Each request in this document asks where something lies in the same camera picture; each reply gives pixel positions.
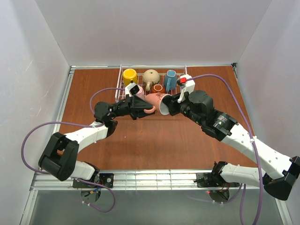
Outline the pale pink tall mug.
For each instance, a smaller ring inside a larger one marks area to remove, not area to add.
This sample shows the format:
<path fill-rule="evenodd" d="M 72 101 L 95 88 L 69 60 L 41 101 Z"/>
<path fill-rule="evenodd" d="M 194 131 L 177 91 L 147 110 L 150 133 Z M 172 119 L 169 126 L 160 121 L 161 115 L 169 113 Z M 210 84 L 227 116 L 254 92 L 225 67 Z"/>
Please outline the pale pink tall mug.
<path fill-rule="evenodd" d="M 136 96 L 138 96 L 141 99 L 145 99 L 145 93 L 144 93 L 144 89 L 142 88 L 142 86 L 138 85 L 139 91 L 136 93 Z"/>

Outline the white mug pink handle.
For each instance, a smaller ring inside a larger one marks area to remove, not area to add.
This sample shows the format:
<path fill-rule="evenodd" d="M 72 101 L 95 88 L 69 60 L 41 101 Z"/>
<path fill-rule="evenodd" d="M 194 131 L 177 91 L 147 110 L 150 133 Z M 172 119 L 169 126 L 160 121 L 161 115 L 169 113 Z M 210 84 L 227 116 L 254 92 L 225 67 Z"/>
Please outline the white mug pink handle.
<path fill-rule="evenodd" d="M 152 104 L 156 108 L 157 112 L 161 113 L 162 115 L 168 115 L 169 109 L 168 106 L 163 102 L 163 99 L 170 96 L 170 94 L 165 93 L 151 93 L 146 95 L 145 101 Z"/>

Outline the black mug orange handle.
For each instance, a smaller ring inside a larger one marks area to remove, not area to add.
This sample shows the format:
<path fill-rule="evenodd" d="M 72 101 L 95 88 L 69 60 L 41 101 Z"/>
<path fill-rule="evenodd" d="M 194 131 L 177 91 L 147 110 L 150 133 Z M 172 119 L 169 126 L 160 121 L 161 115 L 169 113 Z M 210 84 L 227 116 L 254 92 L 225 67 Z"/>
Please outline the black mug orange handle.
<path fill-rule="evenodd" d="M 165 93 L 165 87 L 159 83 L 154 84 L 151 89 L 151 93 Z"/>

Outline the grey mug blue handle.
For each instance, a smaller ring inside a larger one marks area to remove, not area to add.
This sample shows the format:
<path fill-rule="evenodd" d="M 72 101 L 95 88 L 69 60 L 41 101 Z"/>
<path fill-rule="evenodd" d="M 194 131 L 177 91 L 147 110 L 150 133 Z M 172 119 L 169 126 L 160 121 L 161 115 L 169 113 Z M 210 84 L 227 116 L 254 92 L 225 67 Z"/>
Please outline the grey mug blue handle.
<path fill-rule="evenodd" d="M 169 92 L 174 90 L 177 84 L 177 74 L 174 70 L 168 70 L 164 77 L 164 87 L 165 91 Z"/>

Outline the beige round ceramic mug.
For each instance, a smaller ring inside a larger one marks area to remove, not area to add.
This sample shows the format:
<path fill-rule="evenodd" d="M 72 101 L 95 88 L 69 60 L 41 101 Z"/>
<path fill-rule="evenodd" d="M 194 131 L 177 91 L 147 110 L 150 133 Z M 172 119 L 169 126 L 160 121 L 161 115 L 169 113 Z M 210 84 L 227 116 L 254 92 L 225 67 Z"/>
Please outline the beige round ceramic mug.
<path fill-rule="evenodd" d="M 154 84 L 159 83 L 160 75 L 154 69 L 146 70 L 142 75 L 142 82 L 145 85 L 145 91 L 150 91 Z"/>

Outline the yellow cup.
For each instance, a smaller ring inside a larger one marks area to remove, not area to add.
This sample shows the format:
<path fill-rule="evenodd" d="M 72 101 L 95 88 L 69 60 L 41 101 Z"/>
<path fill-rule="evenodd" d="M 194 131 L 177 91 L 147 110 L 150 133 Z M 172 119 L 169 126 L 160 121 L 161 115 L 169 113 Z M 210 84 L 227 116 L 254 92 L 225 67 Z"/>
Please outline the yellow cup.
<path fill-rule="evenodd" d="M 127 87 L 131 83 L 138 84 L 137 72 L 132 68 L 128 68 L 124 70 L 122 73 L 122 77 L 123 77 L 123 83 L 125 87 Z"/>

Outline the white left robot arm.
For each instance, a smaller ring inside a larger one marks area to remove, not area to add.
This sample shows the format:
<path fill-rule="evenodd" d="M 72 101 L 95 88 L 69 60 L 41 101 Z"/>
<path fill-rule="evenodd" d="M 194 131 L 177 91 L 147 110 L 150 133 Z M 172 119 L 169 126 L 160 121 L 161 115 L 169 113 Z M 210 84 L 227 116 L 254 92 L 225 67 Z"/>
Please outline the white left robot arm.
<path fill-rule="evenodd" d="M 78 153 L 99 140 L 111 136 L 116 117 L 129 115 L 133 120 L 155 113 L 155 106 L 138 96 L 129 96 L 115 104 L 98 102 L 94 107 L 95 121 L 68 134 L 53 134 L 43 151 L 38 165 L 60 181 L 68 178 L 94 181 L 97 168 L 77 160 Z"/>

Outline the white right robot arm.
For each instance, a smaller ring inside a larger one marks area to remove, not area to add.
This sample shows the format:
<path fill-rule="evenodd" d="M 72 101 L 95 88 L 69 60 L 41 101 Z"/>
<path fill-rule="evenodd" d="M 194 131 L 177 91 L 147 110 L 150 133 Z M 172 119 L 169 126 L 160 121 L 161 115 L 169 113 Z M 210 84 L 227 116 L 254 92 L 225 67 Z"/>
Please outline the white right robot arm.
<path fill-rule="evenodd" d="M 203 90 L 196 90 L 167 97 L 163 100 L 171 116 L 178 113 L 198 124 L 202 131 L 227 144 L 255 161 L 262 169 L 232 165 L 227 162 L 214 164 L 212 180 L 218 183 L 244 183 L 263 186 L 271 196 L 286 201 L 300 174 L 300 158 L 283 155 L 250 133 L 225 112 L 214 108 L 213 99 Z"/>

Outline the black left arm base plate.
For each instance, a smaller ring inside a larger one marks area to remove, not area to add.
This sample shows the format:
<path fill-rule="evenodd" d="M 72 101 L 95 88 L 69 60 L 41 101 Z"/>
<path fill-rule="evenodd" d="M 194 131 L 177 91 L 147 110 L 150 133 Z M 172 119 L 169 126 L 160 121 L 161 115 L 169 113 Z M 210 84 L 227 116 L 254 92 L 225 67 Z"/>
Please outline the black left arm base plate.
<path fill-rule="evenodd" d="M 88 182 L 98 183 L 108 188 L 112 188 L 113 180 L 114 180 L 113 173 L 96 173 L 92 175 L 91 179 L 88 180 Z M 72 187 L 73 188 L 97 188 L 98 186 L 74 180 Z"/>

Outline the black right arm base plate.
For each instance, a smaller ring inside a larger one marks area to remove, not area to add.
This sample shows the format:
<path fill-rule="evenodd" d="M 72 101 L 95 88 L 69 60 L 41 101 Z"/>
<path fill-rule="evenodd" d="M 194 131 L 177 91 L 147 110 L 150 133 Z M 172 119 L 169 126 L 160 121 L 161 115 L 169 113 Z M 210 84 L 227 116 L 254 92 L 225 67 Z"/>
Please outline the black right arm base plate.
<path fill-rule="evenodd" d="M 199 172 L 196 173 L 196 179 L 194 180 L 198 188 L 208 188 L 208 187 L 224 187 L 228 185 L 219 174 L 211 172 Z"/>

